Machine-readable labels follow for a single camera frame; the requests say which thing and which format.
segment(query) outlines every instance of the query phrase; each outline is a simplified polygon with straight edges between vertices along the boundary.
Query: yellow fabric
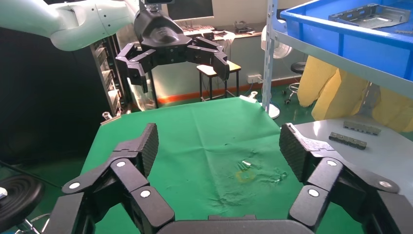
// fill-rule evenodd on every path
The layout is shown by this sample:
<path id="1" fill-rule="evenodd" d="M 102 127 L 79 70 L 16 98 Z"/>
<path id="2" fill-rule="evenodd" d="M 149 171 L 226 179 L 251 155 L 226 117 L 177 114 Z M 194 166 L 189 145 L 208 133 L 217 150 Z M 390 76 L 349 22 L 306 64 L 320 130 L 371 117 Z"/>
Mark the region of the yellow fabric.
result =
<path id="1" fill-rule="evenodd" d="M 351 73 L 309 56 L 301 77 L 298 98 L 301 106 L 317 100 L 315 120 L 355 115 L 368 82 Z M 397 132 L 413 131 L 413 100 L 380 87 L 373 118 Z"/>
<path id="2" fill-rule="evenodd" d="M 360 108 L 367 81 L 343 70 L 336 70 L 325 84 L 311 113 L 315 120 L 354 115 Z"/>
<path id="3" fill-rule="evenodd" d="M 309 106 L 317 100 L 324 85 L 336 73 L 336 70 L 335 66 L 308 56 L 304 73 L 300 80 L 300 88 L 297 92 L 300 105 Z"/>

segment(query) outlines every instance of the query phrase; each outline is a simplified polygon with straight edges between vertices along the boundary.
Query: wooden stool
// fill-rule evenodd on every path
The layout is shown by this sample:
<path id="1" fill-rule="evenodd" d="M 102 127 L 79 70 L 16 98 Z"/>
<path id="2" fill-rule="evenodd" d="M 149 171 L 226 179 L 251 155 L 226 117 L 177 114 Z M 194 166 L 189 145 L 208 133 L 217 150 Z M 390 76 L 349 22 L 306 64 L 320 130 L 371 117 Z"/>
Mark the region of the wooden stool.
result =
<path id="1" fill-rule="evenodd" d="M 227 61 L 227 63 L 229 64 L 229 73 L 230 74 L 234 72 L 237 73 L 237 95 L 234 95 L 230 91 L 227 90 L 227 87 L 226 87 L 227 81 L 224 81 L 224 84 L 225 84 L 224 94 L 213 97 L 212 96 L 212 78 L 217 77 L 218 75 L 211 66 L 199 65 L 196 67 L 196 69 L 198 69 L 199 71 L 199 97 L 201 101 L 214 100 L 220 97 L 226 98 L 227 94 L 230 94 L 233 97 L 238 97 L 240 95 L 239 71 L 241 70 L 241 67 L 230 61 Z M 209 77 L 209 98 L 202 97 L 202 74 Z"/>

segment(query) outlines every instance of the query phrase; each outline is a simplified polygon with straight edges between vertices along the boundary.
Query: white shelf frame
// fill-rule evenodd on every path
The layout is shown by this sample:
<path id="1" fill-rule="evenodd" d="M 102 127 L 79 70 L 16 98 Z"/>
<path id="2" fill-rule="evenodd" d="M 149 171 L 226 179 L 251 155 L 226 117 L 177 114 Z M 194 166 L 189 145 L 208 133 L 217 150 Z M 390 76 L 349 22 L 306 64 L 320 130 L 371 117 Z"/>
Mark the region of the white shelf frame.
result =
<path id="1" fill-rule="evenodd" d="M 272 69 L 273 69 L 273 59 L 272 55 L 274 53 L 274 40 L 291 46 L 292 48 L 299 50 L 305 54 L 318 58 L 322 61 L 328 62 L 329 64 L 343 69 L 347 72 L 353 73 L 369 82 L 372 82 L 378 86 L 388 88 L 398 94 L 405 97 L 413 99 L 413 82 L 394 76 L 392 74 L 371 68 L 360 63 L 351 61 L 349 59 L 343 58 L 339 55 L 333 54 L 326 50 L 320 49 L 316 46 L 305 43 L 301 40 L 288 36 L 286 33 L 281 33 L 279 31 L 271 30 L 273 28 L 272 20 L 276 18 L 276 12 L 278 6 L 278 0 L 268 0 L 268 11 L 267 11 L 267 44 L 270 45 L 265 50 L 264 60 L 264 77 L 263 77 L 263 107 L 268 107 L 270 104 L 270 94 L 271 94 L 271 79 L 272 79 Z"/>

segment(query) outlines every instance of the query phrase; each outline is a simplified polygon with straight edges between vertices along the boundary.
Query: black round base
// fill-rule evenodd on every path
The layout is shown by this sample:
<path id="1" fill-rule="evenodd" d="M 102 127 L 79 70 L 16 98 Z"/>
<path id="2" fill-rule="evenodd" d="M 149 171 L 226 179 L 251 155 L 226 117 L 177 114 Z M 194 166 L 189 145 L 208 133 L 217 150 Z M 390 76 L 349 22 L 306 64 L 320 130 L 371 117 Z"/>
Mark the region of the black round base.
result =
<path id="1" fill-rule="evenodd" d="M 27 175 L 12 176 L 0 181 L 7 197 L 0 199 L 0 233 L 22 223 L 40 203 L 44 186 Z"/>

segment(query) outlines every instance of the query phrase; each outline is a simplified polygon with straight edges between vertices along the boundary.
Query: orange wall trim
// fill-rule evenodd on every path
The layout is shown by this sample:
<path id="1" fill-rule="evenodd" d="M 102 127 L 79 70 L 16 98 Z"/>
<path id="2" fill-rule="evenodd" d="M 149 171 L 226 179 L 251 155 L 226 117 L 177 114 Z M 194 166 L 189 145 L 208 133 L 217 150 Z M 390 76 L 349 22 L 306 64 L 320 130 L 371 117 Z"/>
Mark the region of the orange wall trim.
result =
<path id="1" fill-rule="evenodd" d="M 292 84 L 292 83 L 296 83 L 297 80 L 300 81 L 300 78 L 275 80 L 275 81 L 271 82 L 271 86 L 280 86 L 280 85 L 285 85 L 285 84 Z M 261 89 L 262 86 L 263 86 L 262 84 L 254 84 L 254 85 L 252 85 L 251 89 L 252 90 Z M 248 91 L 250 87 L 251 87 L 250 84 L 240 86 L 240 95 L 243 95 L 244 93 L 242 91 Z M 232 92 L 234 95 L 237 92 L 236 87 L 228 87 L 228 90 L 230 92 Z M 221 95 L 221 94 L 224 94 L 224 89 L 216 89 L 216 90 L 212 91 L 213 96 Z M 203 95 L 204 98 L 208 98 L 209 97 L 208 96 L 209 92 L 204 90 L 202 92 L 202 95 Z M 190 93 L 190 94 L 173 95 L 173 96 L 169 96 L 169 97 L 160 97 L 160 98 L 158 98 L 158 103 L 165 104 L 165 103 L 170 103 L 170 102 L 175 102 L 175 101 L 183 101 L 183 100 L 195 99 L 195 98 L 200 98 L 199 97 L 199 92 Z"/>

